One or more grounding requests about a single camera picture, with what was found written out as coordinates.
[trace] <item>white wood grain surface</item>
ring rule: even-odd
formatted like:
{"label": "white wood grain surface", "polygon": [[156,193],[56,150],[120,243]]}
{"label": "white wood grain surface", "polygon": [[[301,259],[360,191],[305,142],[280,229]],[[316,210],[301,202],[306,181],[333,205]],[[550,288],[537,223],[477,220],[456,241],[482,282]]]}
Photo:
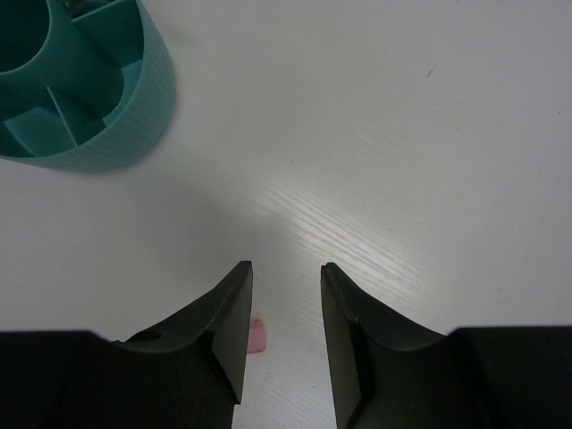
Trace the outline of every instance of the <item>white wood grain surface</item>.
{"label": "white wood grain surface", "polygon": [[570,324],[572,2],[144,0],[177,113],[99,176],[0,163],[0,329],[126,339],[254,263],[234,427],[334,428],[319,272],[439,332]]}

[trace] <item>white table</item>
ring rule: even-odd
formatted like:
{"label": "white table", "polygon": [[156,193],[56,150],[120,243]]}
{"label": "white table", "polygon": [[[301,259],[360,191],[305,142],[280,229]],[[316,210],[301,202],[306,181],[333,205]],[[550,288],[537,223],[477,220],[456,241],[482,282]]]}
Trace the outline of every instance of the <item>white table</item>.
{"label": "white table", "polygon": [[241,259],[234,427],[334,428],[320,265],[404,315],[572,323],[569,0],[146,0],[179,104],[99,176],[0,163],[0,329],[126,339]]}

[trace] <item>pink object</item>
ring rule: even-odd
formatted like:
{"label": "pink object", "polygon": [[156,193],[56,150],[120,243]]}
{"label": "pink object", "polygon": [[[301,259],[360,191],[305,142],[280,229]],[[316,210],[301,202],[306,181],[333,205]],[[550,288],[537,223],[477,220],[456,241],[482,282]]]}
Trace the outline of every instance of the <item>pink object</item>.
{"label": "pink object", "polygon": [[247,354],[262,353],[266,350],[266,327],[262,319],[250,319]]}

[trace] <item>teal plastic container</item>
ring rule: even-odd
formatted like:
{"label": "teal plastic container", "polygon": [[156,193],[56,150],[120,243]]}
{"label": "teal plastic container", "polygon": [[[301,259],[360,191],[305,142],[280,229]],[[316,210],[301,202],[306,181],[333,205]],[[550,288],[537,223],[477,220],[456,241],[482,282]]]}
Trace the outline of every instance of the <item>teal plastic container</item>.
{"label": "teal plastic container", "polygon": [[0,2],[0,158],[75,172],[135,161],[175,102],[171,58],[138,0]]}

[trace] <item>teal cup holder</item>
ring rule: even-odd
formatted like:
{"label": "teal cup holder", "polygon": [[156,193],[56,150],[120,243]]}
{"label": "teal cup holder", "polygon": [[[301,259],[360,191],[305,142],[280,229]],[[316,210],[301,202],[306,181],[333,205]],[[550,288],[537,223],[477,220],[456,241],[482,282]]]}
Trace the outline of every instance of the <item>teal cup holder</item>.
{"label": "teal cup holder", "polygon": [[70,3],[0,2],[0,158],[101,172],[161,138],[174,72],[139,0]]}

